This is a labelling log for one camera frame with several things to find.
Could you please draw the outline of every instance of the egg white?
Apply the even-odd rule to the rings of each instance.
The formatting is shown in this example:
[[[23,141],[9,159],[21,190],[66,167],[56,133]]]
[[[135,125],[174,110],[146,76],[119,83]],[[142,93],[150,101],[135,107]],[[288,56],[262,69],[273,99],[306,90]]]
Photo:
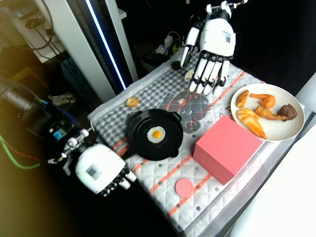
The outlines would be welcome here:
[[[161,132],[161,137],[160,138],[155,138],[153,137],[153,132],[155,131],[159,131]],[[157,126],[157,127],[152,127],[151,129],[149,129],[149,131],[147,132],[147,139],[152,142],[152,143],[159,143],[161,142],[164,137],[166,135],[165,130],[163,129],[163,127],[161,126]]]

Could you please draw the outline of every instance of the fried egg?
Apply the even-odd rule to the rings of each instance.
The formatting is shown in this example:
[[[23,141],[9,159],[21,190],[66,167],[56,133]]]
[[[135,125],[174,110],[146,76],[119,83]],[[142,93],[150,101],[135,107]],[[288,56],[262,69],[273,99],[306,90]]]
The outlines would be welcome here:
[[[152,127],[149,129],[147,133],[147,138],[152,143],[161,142],[164,139],[166,132],[164,131],[163,127]]]

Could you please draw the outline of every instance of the led light strip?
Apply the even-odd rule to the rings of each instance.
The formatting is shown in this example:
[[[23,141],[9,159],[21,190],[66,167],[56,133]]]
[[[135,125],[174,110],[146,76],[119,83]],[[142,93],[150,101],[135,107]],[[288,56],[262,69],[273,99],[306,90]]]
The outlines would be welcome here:
[[[111,51],[110,51],[110,48],[109,48],[109,46],[108,46],[108,43],[107,43],[107,41],[105,40],[104,34],[103,34],[102,30],[101,30],[101,26],[100,26],[100,24],[99,24],[99,22],[98,22],[98,19],[97,19],[95,13],[94,13],[94,10],[93,10],[93,8],[92,8],[92,5],[91,5],[91,3],[90,3],[90,0],[85,0],[85,2],[87,3],[87,6],[88,6],[89,11],[90,11],[90,13],[91,13],[91,15],[92,15],[93,21],[94,21],[95,25],[97,26],[97,29],[98,29],[98,31],[99,31],[99,34],[100,34],[101,39],[102,39],[102,41],[103,41],[103,44],[104,44],[104,46],[105,46],[105,48],[106,48],[106,50],[107,50],[107,52],[108,52],[108,54],[109,54],[109,56],[110,56],[110,59],[111,59],[111,61],[112,61],[112,63],[113,63],[113,66],[114,66],[114,68],[115,68],[115,71],[116,71],[117,74],[118,74],[118,78],[119,78],[119,80],[120,80],[120,83],[122,84],[124,90],[126,90],[126,86],[125,86],[125,84],[124,84],[124,81],[123,81],[123,79],[122,79],[122,76],[121,76],[120,73],[119,73],[119,69],[118,69],[117,64],[116,64],[116,62],[115,62],[115,60],[114,60],[114,58],[113,58],[113,55],[112,55],[112,53],[111,53]]]

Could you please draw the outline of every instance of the pink disc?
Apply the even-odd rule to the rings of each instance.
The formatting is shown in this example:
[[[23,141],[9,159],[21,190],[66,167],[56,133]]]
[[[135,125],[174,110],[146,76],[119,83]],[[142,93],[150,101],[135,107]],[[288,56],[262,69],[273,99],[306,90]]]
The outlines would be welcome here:
[[[193,183],[190,179],[179,179],[176,183],[176,192],[183,198],[188,198],[193,194]]]

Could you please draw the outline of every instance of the egg yolk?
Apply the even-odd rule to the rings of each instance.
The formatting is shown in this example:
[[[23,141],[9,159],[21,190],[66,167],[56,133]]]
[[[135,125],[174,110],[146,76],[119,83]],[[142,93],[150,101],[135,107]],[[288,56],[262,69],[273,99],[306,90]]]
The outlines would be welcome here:
[[[160,138],[161,137],[161,132],[160,131],[153,132],[153,137],[154,138]]]

